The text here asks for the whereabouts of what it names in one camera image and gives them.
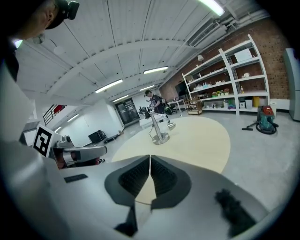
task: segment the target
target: glass door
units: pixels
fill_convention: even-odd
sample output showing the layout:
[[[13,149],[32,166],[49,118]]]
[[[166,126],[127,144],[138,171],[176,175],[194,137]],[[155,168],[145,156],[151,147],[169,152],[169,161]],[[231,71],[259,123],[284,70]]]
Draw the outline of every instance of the glass door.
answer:
[[[140,119],[132,98],[116,104],[116,107],[124,124],[128,124]]]

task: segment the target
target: person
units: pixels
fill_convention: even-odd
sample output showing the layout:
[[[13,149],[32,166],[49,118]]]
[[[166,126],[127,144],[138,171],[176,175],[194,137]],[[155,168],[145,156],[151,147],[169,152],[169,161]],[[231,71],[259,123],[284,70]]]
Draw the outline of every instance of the person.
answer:
[[[0,67],[5,62],[16,81],[19,63],[15,57],[15,42],[36,37],[45,29],[57,27],[67,18],[74,19],[79,3],[68,4],[66,0],[24,0],[9,1],[8,4],[10,6],[7,9],[12,11],[14,19],[10,21],[6,19],[7,15],[1,15],[1,22],[5,24],[1,29],[0,43],[3,50]]]
[[[161,114],[165,113],[165,107],[161,102],[161,97],[159,97],[156,94],[153,94],[150,90],[146,90],[145,95],[150,98],[150,101],[154,107],[154,112]]]

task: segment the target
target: desk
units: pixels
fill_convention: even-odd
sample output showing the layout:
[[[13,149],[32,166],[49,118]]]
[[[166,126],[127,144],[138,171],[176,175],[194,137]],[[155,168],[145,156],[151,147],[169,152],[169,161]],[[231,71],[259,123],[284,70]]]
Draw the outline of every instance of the desk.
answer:
[[[150,154],[221,173],[230,153],[230,138],[226,129],[217,121],[205,117],[182,117],[171,122],[176,123],[172,131],[168,130],[166,122],[158,124],[161,132],[168,132],[170,135],[170,140],[166,143],[153,144],[148,134],[149,129],[145,129],[128,139],[112,161]],[[135,200],[150,204],[155,198],[153,180],[149,177]]]
[[[159,116],[159,115],[154,115],[154,117],[155,117],[156,122],[159,122],[161,120],[165,120],[162,116]],[[151,125],[152,125],[151,117],[148,118],[148,119],[143,118],[143,119],[140,120],[140,126],[142,127],[142,129],[148,128]]]
[[[177,103],[177,106],[178,106],[178,109],[179,109],[179,113],[180,113],[180,116],[182,117],[182,114],[181,114],[181,110],[180,110],[180,107],[179,107],[179,103],[183,102],[184,99],[181,99],[181,100],[178,100],[178,101],[175,101],[175,102],[169,102],[168,104],[176,104]]]

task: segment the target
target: yellow container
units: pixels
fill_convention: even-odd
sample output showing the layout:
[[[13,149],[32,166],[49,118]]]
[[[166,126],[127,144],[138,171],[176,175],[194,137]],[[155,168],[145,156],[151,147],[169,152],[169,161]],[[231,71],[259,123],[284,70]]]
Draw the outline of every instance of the yellow container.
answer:
[[[258,107],[259,106],[259,97],[253,97],[253,106]]]

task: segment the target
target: vacuum hose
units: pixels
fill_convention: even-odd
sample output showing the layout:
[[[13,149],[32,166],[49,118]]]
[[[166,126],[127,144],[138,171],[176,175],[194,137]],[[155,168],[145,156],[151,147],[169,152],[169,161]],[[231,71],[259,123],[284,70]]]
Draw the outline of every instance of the vacuum hose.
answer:
[[[263,134],[268,134],[268,135],[271,135],[271,134],[276,133],[276,132],[277,132],[277,128],[279,127],[279,125],[276,124],[276,123],[274,123],[274,122],[272,122],[272,118],[271,118],[271,117],[268,117],[268,118],[267,118],[267,121],[274,127],[274,129],[273,129],[273,130],[270,130],[270,131],[260,129],[259,123],[257,123],[257,125],[256,125],[257,131],[259,131],[259,132],[261,132],[261,133],[263,133]]]

